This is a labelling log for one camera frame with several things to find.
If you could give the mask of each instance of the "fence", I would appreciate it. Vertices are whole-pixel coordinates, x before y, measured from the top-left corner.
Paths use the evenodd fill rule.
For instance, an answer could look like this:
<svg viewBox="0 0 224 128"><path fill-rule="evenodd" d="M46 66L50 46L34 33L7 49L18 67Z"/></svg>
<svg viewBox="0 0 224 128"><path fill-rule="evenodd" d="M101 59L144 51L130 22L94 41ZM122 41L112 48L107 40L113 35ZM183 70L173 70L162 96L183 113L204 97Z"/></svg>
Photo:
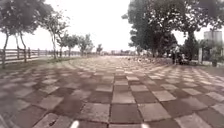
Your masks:
<svg viewBox="0 0 224 128"><path fill-rule="evenodd" d="M2 61L2 49L0 49L0 61ZM39 58L39 57L51 57L54 55L53 51L48 51L48 50L31 50L31 49L27 49L26 50L26 58L28 59L35 59L35 58ZM71 51L70 56L79 56L80 52L75 52L75 51ZM56 51L56 56L58 57L64 57L64 56L69 56L69 52L68 51ZM25 50L24 49L6 49L5 51L5 62L9 63L9 62L14 62L14 61L18 61L18 60L24 60L25 59Z"/></svg>

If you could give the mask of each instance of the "walkway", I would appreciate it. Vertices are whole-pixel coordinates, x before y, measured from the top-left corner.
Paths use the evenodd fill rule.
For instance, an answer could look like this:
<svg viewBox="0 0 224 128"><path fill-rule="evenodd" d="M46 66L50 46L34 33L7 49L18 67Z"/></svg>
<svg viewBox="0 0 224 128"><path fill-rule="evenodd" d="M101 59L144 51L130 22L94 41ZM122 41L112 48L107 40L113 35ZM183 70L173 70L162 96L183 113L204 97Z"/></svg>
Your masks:
<svg viewBox="0 0 224 128"><path fill-rule="evenodd" d="M121 57L0 73L0 113L19 128L224 128L224 77Z"/></svg>

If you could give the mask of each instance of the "dark paving tile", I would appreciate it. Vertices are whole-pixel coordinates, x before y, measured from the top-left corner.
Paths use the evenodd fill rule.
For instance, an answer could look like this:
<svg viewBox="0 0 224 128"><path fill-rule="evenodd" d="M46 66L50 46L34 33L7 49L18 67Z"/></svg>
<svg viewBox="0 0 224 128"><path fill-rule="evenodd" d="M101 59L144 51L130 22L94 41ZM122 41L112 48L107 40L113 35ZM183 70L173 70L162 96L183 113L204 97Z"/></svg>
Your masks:
<svg viewBox="0 0 224 128"><path fill-rule="evenodd" d="M44 109L30 106L14 115L12 121L21 128L32 128L45 114Z"/></svg>
<svg viewBox="0 0 224 128"><path fill-rule="evenodd" d="M147 88L150 91L164 91L165 89L161 86L157 86L157 85L148 85Z"/></svg>
<svg viewBox="0 0 224 128"><path fill-rule="evenodd" d="M26 100L27 102L30 102L31 104L38 104L46 96L47 96L47 93L42 91L36 91L24 97L24 100Z"/></svg>
<svg viewBox="0 0 224 128"><path fill-rule="evenodd" d="M111 107L111 123L140 123L142 119L137 105L113 104Z"/></svg>
<svg viewBox="0 0 224 128"><path fill-rule="evenodd" d="M128 85L142 85L141 81L128 81Z"/></svg>
<svg viewBox="0 0 224 128"><path fill-rule="evenodd" d="M199 101L203 102L205 105L212 106L217 103L216 100L207 95L197 95L195 96Z"/></svg>
<svg viewBox="0 0 224 128"><path fill-rule="evenodd" d="M84 103L82 101L66 98L53 110L53 112L58 115L74 118L80 113L83 105Z"/></svg>
<svg viewBox="0 0 224 128"><path fill-rule="evenodd" d="M88 121L80 121L79 128L107 128L107 124L88 122Z"/></svg>
<svg viewBox="0 0 224 128"><path fill-rule="evenodd" d="M202 86L194 87L194 89L196 89L196 90L198 90L199 92L202 92L202 93L207 93L207 92L209 92L209 90L203 88Z"/></svg>
<svg viewBox="0 0 224 128"><path fill-rule="evenodd" d="M193 112L193 109L188 104L180 100L162 102L162 104L172 117L178 117Z"/></svg>
<svg viewBox="0 0 224 128"><path fill-rule="evenodd" d="M224 127L224 116L215 111L212 108L208 108L206 110L198 112L198 115L214 128L222 128Z"/></svg>
<svg viewBox="0 0 224 128"><path fill-rule="evenodd" d="M156 97L150 92L133 92L133 96L137 103L157 102Z"/></svg>
<svg viewBox="0 0 224 128"><path fill-rule="evenodd" d="M172 119L166 119L149 123L150 128L180 128L180 126Z"/></svg>
<svg viewBox="0 0 224 128"><path fill-rule="evenodd" d="M114 86L114 91L122 92L122 91L130 91L129 86Z"/></svg>
<svg viewBox="0 0 224 128"><path fill-rule="evenodd" d="M92 103L111 103L112 93L110 92L100 92L94 91L90 96L88 101Z"/></svg>
<svg viewBox="0 0 224 128"><path fill-rule="evenodd" d="M170 92L177 98L186 98L190 96L188 93L182 91L181 89L172 90Z"/></svg>
<svg viewBox="0 0 224 128"><path fill-rule="evenodd" d="M67 97L70 94L72 94L73 91L74 90L71 89L71 88L59 88L56 91L54 91L52 93L52 95L56 95L56 96L59 96L59 97Z"/></svg>

